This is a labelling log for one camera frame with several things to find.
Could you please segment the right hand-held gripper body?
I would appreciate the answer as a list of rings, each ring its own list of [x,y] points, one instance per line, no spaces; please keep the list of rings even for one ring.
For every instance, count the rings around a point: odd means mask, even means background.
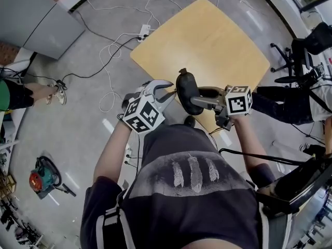
[[[252,107],[252,93],[249,86],[227,86],[219,93],[218,104],[216,105],[216,125],[230,131],[230,117],[234,115],[245,115]]]

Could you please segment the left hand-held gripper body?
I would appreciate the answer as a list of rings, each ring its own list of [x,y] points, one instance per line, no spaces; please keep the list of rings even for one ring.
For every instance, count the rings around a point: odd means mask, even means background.
[[[148,91],[149,83],[126,94],[122,102],[122,120],[137,134],[149,133],[164,121],[162,112],[156,107],[155,93]]]

